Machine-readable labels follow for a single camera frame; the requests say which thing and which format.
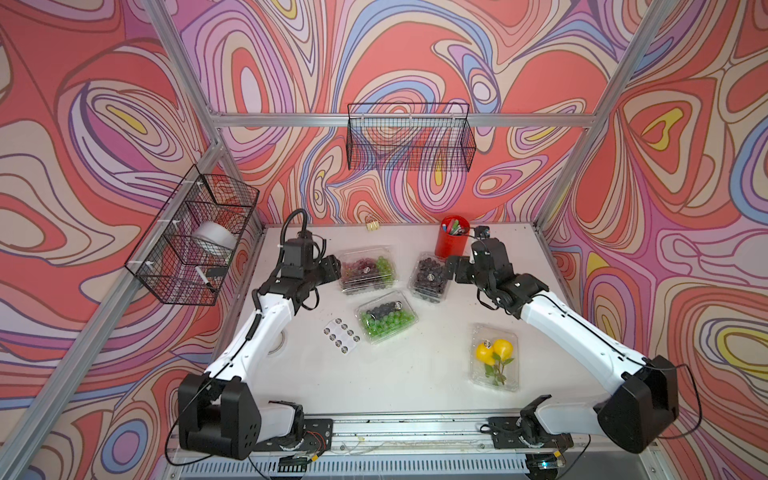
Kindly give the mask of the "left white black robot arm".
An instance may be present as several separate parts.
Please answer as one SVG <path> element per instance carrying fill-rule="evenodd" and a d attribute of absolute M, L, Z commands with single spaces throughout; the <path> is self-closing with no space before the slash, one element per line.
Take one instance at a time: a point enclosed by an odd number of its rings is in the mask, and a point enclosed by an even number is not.
<path fill-rule="evenodd" d="M 225 350 L 202 374 L 187 375 L 178 388 L 174 429 L 182 449 L 245 460 L 263 444 L 296 448 L 306 435 L 301 405 L 290 401 L 259 403 L 253 377 L 270 349 L 309 297 L 322 285 L 341 277 L 341 262 L 326 252 L 325 240 L 315 241 L 308 213 L 299 218 L 294 237 L 282 229 L 276 265 L 251 298 L 254 310 Z"/>

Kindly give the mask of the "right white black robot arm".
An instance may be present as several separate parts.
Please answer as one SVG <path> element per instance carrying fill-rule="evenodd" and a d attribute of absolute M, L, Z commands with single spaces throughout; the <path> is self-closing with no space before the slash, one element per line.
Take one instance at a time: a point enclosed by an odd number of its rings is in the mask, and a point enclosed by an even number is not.
<path fill-rule="evenodd" d="M 538 446 L 558 436 L 602 435 L 639 454 L 678 419 L 677 366 L 611 338 L 537 277 L 516 272 L 500 240 L 477 239 L 470 255 L 449 257 L 446 268 L 451 280 L 475 287 L 484 307 L 501 310 L 545 334 L 601 386 L 591 397 L 537 397 L 520 412 L 516 432 L 522 441 Z"/>

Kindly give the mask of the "white fruit sticker sheet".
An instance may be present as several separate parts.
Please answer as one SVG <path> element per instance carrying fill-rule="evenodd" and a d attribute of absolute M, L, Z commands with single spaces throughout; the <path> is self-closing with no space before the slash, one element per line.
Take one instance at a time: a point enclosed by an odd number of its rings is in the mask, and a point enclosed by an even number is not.
<path fill-rule="evenodd" d="M 353 329 L 348 322 L 341 318 L 335 318 L 329 321 L 323 327 L 322 333 L 342 355 L 348 355 L 357 348 L 363 340 L 359 332 Z"/>

